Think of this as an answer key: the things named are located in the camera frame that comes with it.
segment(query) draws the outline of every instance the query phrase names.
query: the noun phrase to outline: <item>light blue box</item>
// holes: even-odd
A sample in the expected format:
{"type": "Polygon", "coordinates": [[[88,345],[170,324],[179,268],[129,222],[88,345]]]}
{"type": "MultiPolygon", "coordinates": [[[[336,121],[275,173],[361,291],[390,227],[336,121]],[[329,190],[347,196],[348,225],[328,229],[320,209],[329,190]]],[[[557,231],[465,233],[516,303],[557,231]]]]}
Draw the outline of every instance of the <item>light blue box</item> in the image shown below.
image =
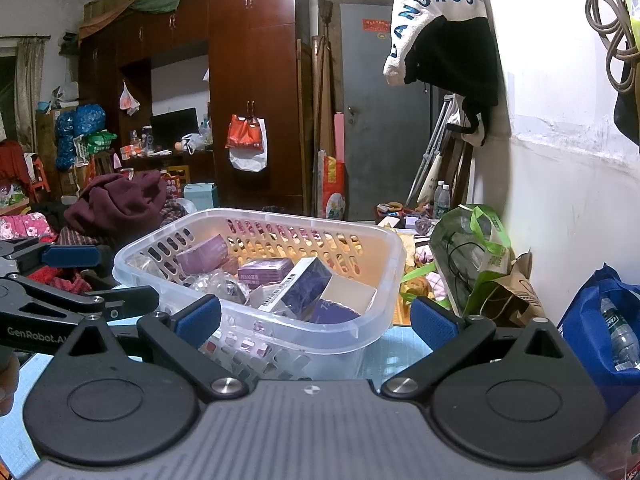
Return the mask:
{"type": "Polygon", "coordinates": [[[191,200],[198,211],[220,207],[215,184],[187,184],[184,186],[184,197],[191,200]]]}

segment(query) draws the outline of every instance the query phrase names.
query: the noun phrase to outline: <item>red sticker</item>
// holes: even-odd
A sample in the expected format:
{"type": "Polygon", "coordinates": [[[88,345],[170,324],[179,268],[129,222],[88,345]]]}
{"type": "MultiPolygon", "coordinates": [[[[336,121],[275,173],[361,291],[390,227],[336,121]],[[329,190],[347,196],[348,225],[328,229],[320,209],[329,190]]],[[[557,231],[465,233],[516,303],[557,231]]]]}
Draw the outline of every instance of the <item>red sticker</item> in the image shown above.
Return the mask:
{"type": "Polygon", "coordinates": [[[391,32],[391,22],[385,20],[362,20],[362,28],[367,32],[391,32]]]}

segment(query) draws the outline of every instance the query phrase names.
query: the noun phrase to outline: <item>computer monitor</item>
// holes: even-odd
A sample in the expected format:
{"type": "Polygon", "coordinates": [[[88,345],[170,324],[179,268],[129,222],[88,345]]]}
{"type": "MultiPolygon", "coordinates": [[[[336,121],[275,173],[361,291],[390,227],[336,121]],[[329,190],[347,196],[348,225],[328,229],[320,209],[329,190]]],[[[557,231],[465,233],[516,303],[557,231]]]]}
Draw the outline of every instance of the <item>computer monitor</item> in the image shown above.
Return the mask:
{"type": "Polygon", "coordinates": [[[178,110],[151,117],[151,128],[156,151],[173,150],[174,144],[187,134],[198,133],[198,115],[195,108],[178,110]]]}

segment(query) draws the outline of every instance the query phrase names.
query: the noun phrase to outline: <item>person's hand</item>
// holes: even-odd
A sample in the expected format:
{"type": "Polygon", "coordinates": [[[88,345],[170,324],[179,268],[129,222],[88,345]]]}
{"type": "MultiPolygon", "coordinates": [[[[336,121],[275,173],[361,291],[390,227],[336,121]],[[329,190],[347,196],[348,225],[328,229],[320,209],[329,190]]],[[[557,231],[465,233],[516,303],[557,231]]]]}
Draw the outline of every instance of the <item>person's hand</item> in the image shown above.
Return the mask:
{"type": "Polygon", "coordinates": [[[0,416],[7,415],[14,406],[14,393],[18,389],[18,375],[20,363],[14,354],[9,361],[9,367],[0,372],[0,416]]]}

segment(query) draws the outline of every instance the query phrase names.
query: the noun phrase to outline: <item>gray door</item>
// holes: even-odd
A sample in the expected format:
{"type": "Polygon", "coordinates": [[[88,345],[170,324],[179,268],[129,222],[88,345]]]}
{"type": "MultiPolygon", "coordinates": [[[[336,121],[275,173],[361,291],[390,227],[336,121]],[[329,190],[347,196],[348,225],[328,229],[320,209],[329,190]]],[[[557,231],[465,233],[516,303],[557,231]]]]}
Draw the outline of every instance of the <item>gray door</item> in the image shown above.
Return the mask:
{"type": "Polygon", "coordinates": [[[431,100],[424,84],[391,87],[383,75],[391,37],[375,20],[390,22],[391,11],[340,4],[350,221],[373,220],[379,203],[403,203],[429,143],[431,100]]]}

